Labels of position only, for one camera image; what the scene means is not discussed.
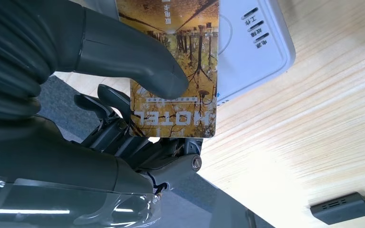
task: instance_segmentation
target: tree image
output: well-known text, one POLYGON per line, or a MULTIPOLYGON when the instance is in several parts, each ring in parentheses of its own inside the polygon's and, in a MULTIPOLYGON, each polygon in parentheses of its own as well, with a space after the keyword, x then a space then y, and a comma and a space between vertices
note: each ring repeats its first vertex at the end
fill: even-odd
POLYGON ((187 75, 189 87, 164 100, 131 80, 131 135, 212 137, 216 122, 219 2, 116 0, 120 20, 163 44, 187 75))

